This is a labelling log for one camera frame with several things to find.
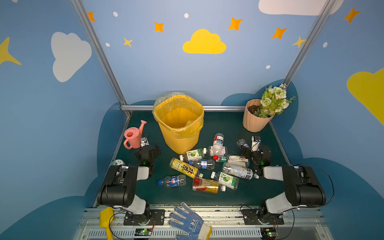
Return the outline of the green circuit board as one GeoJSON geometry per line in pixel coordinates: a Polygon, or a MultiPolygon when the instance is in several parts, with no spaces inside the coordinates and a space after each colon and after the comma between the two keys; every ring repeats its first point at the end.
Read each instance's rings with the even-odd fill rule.
{"type": "Polygon", "coordinates": [[[279,236],[279,233],[276,232],[276,229],[273,228],[261,228],[262,238],[265,239],[275,239],[279,236]]]}
{"type": "Polygon", "coordinates": [[[152,235],[151,229],[136,229],[135,237],[150,237],[152,235]]]}

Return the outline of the red yellow juice bottle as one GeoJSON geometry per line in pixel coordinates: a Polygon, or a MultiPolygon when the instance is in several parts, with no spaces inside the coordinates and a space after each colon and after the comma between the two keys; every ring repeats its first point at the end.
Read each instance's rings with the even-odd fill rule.
{"type": "Polygon", "coordinates": [[[207,180],[200,177],[194,178],[192,189],[195,192],[204,192],[204,193],[213,193],[213,194],[226,191],[226,187],[221,185],[218,181],[207,180]]]}

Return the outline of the yellow slatted waste bin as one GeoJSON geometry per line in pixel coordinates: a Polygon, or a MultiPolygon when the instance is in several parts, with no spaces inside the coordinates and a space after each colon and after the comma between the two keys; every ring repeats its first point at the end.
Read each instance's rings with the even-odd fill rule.
{"type": "Polygon", "coordinates": [[[205,110],[195,99],[182,92],[169,93],[155,101],[152,113],[171,150],[182,155],[197,144],[205,110]]]}

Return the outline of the small round tin can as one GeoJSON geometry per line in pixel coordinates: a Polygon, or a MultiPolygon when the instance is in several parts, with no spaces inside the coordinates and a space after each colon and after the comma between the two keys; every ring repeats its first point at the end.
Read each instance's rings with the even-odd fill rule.
{"type": "Polygon", "coordinates": [[[123,160],[114,160],[111,162],[110,166],[120,166],[120,165],[124,165],[125,162],[123,160]]]}

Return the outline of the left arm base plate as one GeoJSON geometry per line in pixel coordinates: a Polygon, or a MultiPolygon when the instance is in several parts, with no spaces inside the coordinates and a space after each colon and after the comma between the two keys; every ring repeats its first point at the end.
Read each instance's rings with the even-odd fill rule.
{"type": "Polygon", "coordinates": [[[146,209],[141,215],[127,212],[124,217],[124,226],[163,226],[165,220],[164,209],[146,209]]]}

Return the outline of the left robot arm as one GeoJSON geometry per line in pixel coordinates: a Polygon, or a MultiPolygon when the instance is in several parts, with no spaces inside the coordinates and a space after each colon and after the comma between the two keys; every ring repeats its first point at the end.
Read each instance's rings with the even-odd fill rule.
{"type": "Polygon", "coordinates": [[[153,175],[155,158],[161,155],[159,146],[146,145],[136,152],[138,165],[112,165],[109,167],[97,196],[97,203],[123,209],[125,226],[164,224],[164,210],[151,210],[146,200],[136,195],[138,181],[153,175]]]}

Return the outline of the lime label bottle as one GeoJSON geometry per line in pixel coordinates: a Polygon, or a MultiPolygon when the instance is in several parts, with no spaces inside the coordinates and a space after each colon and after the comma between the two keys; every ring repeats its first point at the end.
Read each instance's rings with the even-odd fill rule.
{"type": "Polygon", "coordinates": [[[198,160],[204,159],[206,153],[207,153],[206,148],[190,150],[185,154],[180,155],[180,160],[189,164],[190,161],[198,161],[198,160]]]}
{"type": "Polygon", "coordinates": [[[238,189],[239,179],[237,177],[225,174],[223,172],[212,172],[211,179],[219,182],[220,185],[225,186],[228,189],[238,189]]]}

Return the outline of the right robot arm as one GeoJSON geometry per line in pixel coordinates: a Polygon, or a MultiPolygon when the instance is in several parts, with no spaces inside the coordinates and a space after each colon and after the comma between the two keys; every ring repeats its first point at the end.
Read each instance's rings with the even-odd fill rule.
{"type": "Polygon", "coordinates": [[[271,166],[271,151],[267,146],[253,150],[248,145],[242,155],[253,162],[256,176],[284,183],[284,191],[261,202],[257,216],[261,224],[275,222],[284,212],[298,207],[316,208],[327,204],[327,196],[310,166],[271,166]]]}

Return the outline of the red cap clear bottle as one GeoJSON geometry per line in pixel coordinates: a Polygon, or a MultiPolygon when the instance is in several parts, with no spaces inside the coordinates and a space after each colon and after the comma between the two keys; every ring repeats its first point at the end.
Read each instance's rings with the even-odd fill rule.
{"type": "Polygon", "coordinates": [[[212,157],[226,156],[228,154],[227,147],[224,146],[224,135],[222,133],[215,135],[213,145],[209,146],[208,151],[212,157]]]}

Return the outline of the blue dotted work glove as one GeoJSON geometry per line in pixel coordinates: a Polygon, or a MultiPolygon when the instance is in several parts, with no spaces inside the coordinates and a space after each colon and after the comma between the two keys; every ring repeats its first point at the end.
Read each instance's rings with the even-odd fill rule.
{"type": "Polygon", "coordinates": [[[168,225],[182,231],[176,240],[209,240],[212,235],[212,227],[184,202],[170,213],[168,225]]]}

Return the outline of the yellow label tea bottle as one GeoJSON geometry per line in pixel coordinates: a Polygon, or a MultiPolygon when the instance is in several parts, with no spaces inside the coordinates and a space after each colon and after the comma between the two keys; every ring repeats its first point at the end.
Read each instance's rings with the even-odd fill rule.
{"type": "Polygon", "coordinates": [[[192,179],[194,179],[195,177],[202,178],[204,176],[202,173],[200,173],[198,168],[176,158],[171,159],[170,167],[192,179]]]}

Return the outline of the left green circuit board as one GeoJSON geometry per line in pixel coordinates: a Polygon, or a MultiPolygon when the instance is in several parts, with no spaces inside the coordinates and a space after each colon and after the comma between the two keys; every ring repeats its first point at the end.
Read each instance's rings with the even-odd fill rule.
{"type": "Polygon", "coordinates": [[[150,237],[152,235],[151,229],[136,229],[135,237],[150,237]]]}

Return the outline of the white green artificial flowers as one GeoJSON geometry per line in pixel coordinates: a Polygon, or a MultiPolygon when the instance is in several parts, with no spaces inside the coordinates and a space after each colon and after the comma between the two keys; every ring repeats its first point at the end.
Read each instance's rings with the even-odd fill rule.
{"type": "Polygon", "coordinates": [[[261,104],[253,113],[259,118],[271,118],[280,115],[296,97],[287,98],[287,85],[280,84],[278,87],[269,86],[261,98],[261,104]]]}

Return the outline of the clear yellow bin liner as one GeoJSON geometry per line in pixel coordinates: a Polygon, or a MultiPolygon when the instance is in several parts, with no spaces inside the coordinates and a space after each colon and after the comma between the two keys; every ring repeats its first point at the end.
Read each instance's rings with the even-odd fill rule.
{"type": "Polygon", "coordinates": [[[182,92],[169,93],[157,99],[152,111],[160,126],[180,138],[191,138],[203,128],[204,108],[182,92]]]}

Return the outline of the yellow toy shovel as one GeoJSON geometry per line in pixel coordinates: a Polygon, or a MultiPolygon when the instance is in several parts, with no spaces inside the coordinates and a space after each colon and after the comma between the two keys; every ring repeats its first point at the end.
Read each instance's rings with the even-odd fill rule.
{"type": "Polygon", "coordinates": [[[110,230],[110,221],[113,219],[113,208],[108,207],[100,212],[100,227],[106,229],[107,240],[113,240],[113,234],[110,230]]]}

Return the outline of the blue cap clear bottle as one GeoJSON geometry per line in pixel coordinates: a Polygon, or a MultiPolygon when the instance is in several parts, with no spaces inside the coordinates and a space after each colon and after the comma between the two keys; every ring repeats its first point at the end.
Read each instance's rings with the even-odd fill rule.
{"type": "Polygon", "coordinates": [[[250,146],[248,145],[248,143],[244,140],[244,139],[239,139],[237,141],[237,146],[242,150],[242,151],[247,151],[250,149],[250,146]]]}

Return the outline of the pepsi blue label bottle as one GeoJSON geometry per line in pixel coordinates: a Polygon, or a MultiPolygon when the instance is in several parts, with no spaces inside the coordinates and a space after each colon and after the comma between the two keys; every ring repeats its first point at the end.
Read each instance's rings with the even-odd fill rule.
{"type": "Polygon", "coordinates": [[[166,188],[183,187],[186,183],[186,175],[167,176],[162,180],[158,180],[158,186],[166,188]]]}

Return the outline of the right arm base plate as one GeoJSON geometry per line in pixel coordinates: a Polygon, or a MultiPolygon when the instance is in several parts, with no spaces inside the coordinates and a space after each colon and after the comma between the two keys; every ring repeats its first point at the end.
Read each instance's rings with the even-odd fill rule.
{"type": "Polygon", "coordinates": [[[283,225],[282,215],[270,214],[256,209],[241,209],[245,225],[283,225]]]}

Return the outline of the pink plastic watering can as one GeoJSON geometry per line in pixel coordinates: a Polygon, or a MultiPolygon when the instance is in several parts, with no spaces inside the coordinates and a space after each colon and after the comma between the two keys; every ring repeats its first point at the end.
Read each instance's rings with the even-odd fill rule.
{"type": "Polygon", "coordinates": [[[141,125],[139,128],[128,128],[124,132],[124,147],[128,150],[130,149],[138,149],[141,146],[141,138],[144,130],[144,126],[147,122],[141,120],[141,125]]]}

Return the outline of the peach ribbed flower pot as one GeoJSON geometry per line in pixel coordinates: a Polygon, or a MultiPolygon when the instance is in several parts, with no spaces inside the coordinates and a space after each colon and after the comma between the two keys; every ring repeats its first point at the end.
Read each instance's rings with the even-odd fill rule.
{"type": "Polygon", "coordinates": [[[252,106],[260,106],[261,100],[260,99],[253,99],[247,102],[244,110],[244,117],[243,117],[243,126],[246,130],[252,133],[260,132],[272,119],[270,118],[259,118],[255,115],[253,115],[248,108],[252,106]]]}

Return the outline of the blue label water bottle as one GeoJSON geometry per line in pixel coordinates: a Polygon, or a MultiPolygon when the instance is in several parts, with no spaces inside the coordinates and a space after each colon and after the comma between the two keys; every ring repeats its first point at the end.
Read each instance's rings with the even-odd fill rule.
{"type": "Polygon", "coordinates": [[[207,170],[213,170],[215,168],[215,161],[214,160],[191,160],[189,161],[189,164],[198,168],[198,169],[207,169],[207,170]]]}

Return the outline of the right green circuit board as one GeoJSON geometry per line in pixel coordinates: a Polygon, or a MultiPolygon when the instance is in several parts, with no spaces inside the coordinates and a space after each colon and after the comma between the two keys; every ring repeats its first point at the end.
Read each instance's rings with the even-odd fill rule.
{"type": "Polygon", "coordinates": [[[265,239],[275,239],[279,236],[279,233],[276,232],[276,229],[273,228],[261,228],[262,238],[265,239]]]}

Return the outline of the white label long bottle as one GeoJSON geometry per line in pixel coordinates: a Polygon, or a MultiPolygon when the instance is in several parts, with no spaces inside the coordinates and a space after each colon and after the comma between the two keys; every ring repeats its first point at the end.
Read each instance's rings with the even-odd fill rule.
{"type": "Polygon", "coordinates": [[[237,165],[232,165],[228,163],[223,163],[222,172],[227,175],[232,175],[237,178],[251,180],[258,179],[259,176],[253,172],[252,169],[241,167],[237,165]]]}

